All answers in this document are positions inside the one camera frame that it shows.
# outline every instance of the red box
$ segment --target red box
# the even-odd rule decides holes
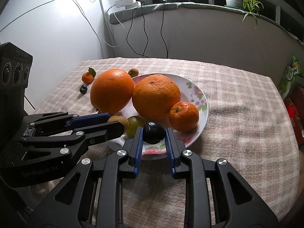
[[[304,125],[304,89],[297,86],[291,95],[291,100],[297,107],[302,124]]]
[[[284,100],[284,104],[286,106],[288,115],[290,117],[290,121],[292,123],[295,138],[297,139],[298,146],[300,147],[300,146],[304,145],[304,138],[302,136],[302,131],[301,131],[300,125],[298,123],[297,116],[294,113],[294,109],[291,106],[292,105],[291,99],[286,98]]]

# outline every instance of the floral plate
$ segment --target floral plate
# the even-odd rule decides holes
[[[173,130],[175,138],[181,140],[185,144],[185,146],[188,147],[193,142],[195,142],[196,139],[200,136],[207,123],[208,111],[209,111],[207,99],[203,91],[192,81],[175,74],[163,74],[163,73],[159,73],[159,74],[171,78],[178,85],[181,93],[180,94],[181,101],[191,102],[199,110],[199,122],[196,128],[194,128],[192,131],[187,133],[181,133],[176,130]],[[134,84],[136,85],[138,82],[140,82],[142,79],[144,79],[149,75],[152,74],[145,74],[134,77],[133,78]],[[121,114],[126,118],[129,118],[130,116],[139,116],[139,114],[133,107],[132,100],[130,100],[130,102],[126,105],[126,107],[121,110]],[[164,128],[170,127],[168,118],[155,122],[160,123]],[[120,138],[107,141],[107,146],[110,147],[112,150],[119,150],[124,145],[124,142],[128,139],[129,139],[128,136],[124,134]],[[151,145],[144,142],[142,150],[143,150],[142,155],[144,156],[142,157],[142,160],[155,160],[155,159],[165,158],[167,156],[165,154],[166,153],[165,140],[162,140],[161,142],[155,145]]]

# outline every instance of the blue gripper pad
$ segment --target blue gripper pad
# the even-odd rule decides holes
[[[134,167],[134,175],[137,177],[140,169],[140,163],[141,163],[141,155],[143,150],[143,128],[140,130],[140,135],[137,143],[137,150],[135,154],[135,167]]]
[[[98,125],[108,122],[111,115],[109,113],[93,114],[87,116],[73,117],[69,124],[67,124],[67,129],[73,130],[75,128],[82,128],[92,125]]]
[[[172,145],[170,141],[170,136],[168,133],[168,129],[165,129],[165,146],[166,146],[166,152],[167,152],[167,159],[168,159],[168,165],[169,165],[169,171],[172,175],[172,177],[175,176],[175,170],[174,170],[174,156],[173,156],[173,150]]]

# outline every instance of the orange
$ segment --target orange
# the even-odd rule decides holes
[[[114,114],[123,109],[134,90],[130,75],[120,69],[111,69],[100,74],[91,87],[91,104],[100,112]]]
[[[199,111],[196,106],[189,102],[175,104],[169,113],[169,122],[172,128],[179,132],[187,132],[194,129],[199,118]]]
[[[132,95],[136,111],[151,120],[166,118],[171,107],[180,99],[178,86],[169,77],[161,74],[153,74],[141,80]]]
[[[93,81],[93,75],[90,72],[83,73],[81,80],[84,84],[90,84]]]

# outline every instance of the camera lens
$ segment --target camera lens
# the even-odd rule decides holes
[[[26,67],[25,71],[24,71],[24,75],[23,75],[23,78],[24,80],[26,80],[28,78],[28,75],[29,74],[29,70],[28,70],[28,67]]]
[[[14,73],[14,81],[16,84],[18,84],[21,79],[21,72],[22,72],[22,66],[18,64],[17,67],[15,68],[15,73]]]
[[[5,64],[2,72],[2,80],[6,84],[9,82],[12,73],[12,67],[10,63]]]

